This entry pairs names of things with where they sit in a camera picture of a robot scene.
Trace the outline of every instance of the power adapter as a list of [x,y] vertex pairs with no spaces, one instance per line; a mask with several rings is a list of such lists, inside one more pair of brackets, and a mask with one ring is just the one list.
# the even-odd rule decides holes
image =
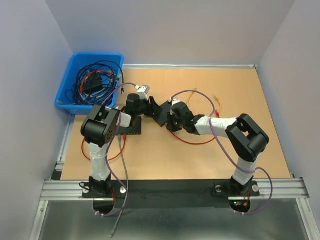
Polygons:
[[93,94],[103,89],[101,74],[96,72],[91,74],[87,81],[83,84],[83,91],[85,94]]

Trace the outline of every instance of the blue tray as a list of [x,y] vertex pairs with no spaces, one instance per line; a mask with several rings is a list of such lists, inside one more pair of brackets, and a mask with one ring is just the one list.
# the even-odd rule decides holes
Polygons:
[[[77,74],[81,68],[89,64],[93,64],[98,61],[107,60],[113,61],[119,64],[122,68],[124,64],[124,56],[119,53],[108,53],[108,52],[78,52],[74,54],[69,62],[63,77],[60,89],[55,98],[55,105],[60,109],[65,109],[71,114],[88,115],[93,106],[90,105],[72,105],[66,97],[66,91],[71,90],[76,82]],[[117,77],[121,73],[119,67],[111,62],[106,62],[108,66],[112,67],[117,72]],[[68,97],[72,99],[72,94],[69,92]],[[116,105],[118,97],[118,91],[113,94],[112,102],[107,107],[113,108]]]

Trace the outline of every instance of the tabletop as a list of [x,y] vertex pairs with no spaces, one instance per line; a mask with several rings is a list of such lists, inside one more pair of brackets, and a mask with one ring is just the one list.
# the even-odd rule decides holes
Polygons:
[[[221,104],[220,117],[234,118],[242,113],[249,114],[270,138],[257,166],[263,167],[272,178],[290,178],[290,172],[278,139],[275,126],[255,69],[125,69],[124,81],[148,85],[149,96],[154,96],[158,105],[163,104],[172,95],[193,90],[209,96],[216,108]],[[137,90],[132,85],[125,86],[125,93],[119,94],[117,106],[124,106],[127,95]],[[190,93],[178,98],[186,102]],[[189,100],[193,114],[209,115],[213,108],[209,101],[199,94]],[[81,150],[83,136],[81,125],[86,116],[77,115],[68,144],[61,180],[88,180],[91,163]],[[210,135],[192,135],[181,130],[176,135],[192,143],[206,142]],[[231,157],[238,156],[226,138],[219,138]],[[87,144],[84,152],[89,155]],[[109,158],[120,152],[118,138],[110,147]],[[160,127],[152,118],[142,117],[142,135],[128,135],[123,152],[128,176],[131,180],[184,180],[184,179],[229,179],[235,167],[229,162],[218,143],[190,145],[174,137],[165,126]],[[121,157],[110,161],[116,175],[126,179]],[[257,172],[255,178],[266,178],[263,172]]]

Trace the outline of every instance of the wooden surface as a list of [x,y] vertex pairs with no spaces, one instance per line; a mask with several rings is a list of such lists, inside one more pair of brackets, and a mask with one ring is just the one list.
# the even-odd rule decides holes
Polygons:
[[[290,173],[279,139],[255,69],[128,69],[124,71],[125,82],[149,85],[149,96],[154,96],[161,105],[173,94],[197,88],[213,98],[216,94],[222,104],[222,118],[249,114],[268,134],[270,143],[257,166],[265,168],[272,178],[290,178]],[[129,93],[136,89],[128,85],[119,95],[117,105],[123,106]],[[179,95],[186,102],[190,94]],[[194,94],[189,104],[194,114],[209,115],[212,107],[207,99]],[[61,180],[87,180],[91,171],[90,162],[83,157],[80,133],[86,116],[77,115],[67,150]],[[212,136],[197,136],[179,131],[184,140],[200,143]],[[234,160],[237,154],[226,138],[220,138]],[[119,153],[118,138],[115,139],[109,156]],[[205,145],[189,145],[171,135],[165,127],[159,127],[152,118],[143,117],[142,135],[129,135],[124,150],[129,179],[131,180],[178,180],[178,179],[229,179],[235,167],[229,162],[219,145],[213,141]],[[120,179],[125,179],[121,157],[110,163]],[[256,178],[266,178],[257,172]]]

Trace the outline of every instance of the white wall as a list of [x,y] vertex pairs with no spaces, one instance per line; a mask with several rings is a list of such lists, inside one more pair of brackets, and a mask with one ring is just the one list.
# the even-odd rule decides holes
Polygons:
[[29,239],[67,115],[54,99],[71,50],[44,0],[0,7],[0,239]]
[[320,1],[296,0],[258,67],[288,165],[320,226]]
[[46,0],[72,51],[126,64],[258,64],[294,0]]

